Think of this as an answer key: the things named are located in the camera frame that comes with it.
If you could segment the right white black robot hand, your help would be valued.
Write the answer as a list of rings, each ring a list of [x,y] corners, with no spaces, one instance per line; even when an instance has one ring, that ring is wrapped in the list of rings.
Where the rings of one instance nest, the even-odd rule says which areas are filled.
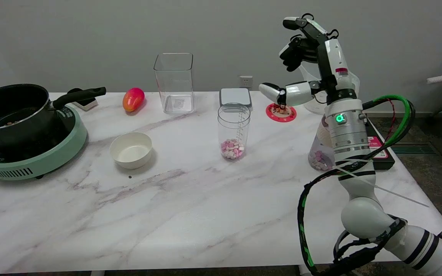
[[[303,62],[312,63],[318,66],[320,78],[304,78],[303,81],[284,86],[264,82],[259,85],[260,92],[275,104],[283,106],[305,104],[322,91],[327,94],[327,104],[339,99],[356,99],[354,84],[338,41],[338,31],[326,31],[309,13],[300,17],[286,17],[282,24],[288,30],[300,31],[279,53],[287,71],[300,68]]]

